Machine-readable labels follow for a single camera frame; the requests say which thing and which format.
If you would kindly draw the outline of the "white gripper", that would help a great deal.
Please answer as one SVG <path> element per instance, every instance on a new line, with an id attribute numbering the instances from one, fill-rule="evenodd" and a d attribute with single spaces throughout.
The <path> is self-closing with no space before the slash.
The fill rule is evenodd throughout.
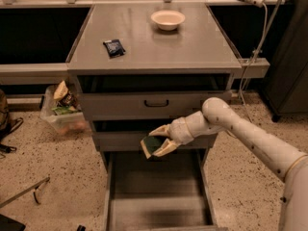
<path id="1" fill-rule="evenodd" d="M 160 148 L 158 148 L 153 155 L 162 157 L 174 151 L 179 144 L 188 144 L 193 140 L 188 124 L 183 117 L 174 119 L 170 125 L 162 125 L 149 133 L 150 136 L 170 137 L 166 139 Z"/>

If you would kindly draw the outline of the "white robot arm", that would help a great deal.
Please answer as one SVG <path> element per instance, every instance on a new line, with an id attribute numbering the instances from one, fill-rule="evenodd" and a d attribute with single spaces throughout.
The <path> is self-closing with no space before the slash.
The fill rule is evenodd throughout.
<path id="1" fill-rule="evenodd" d="M 203 135 L 231 132 L 285 183 L 279 231 L 308 231 L 308 154 L 239 117 L 223 100 L 207 99 L 202 110 L 150 132 L 166 140 L 154 152 L 164 156 Z"/>

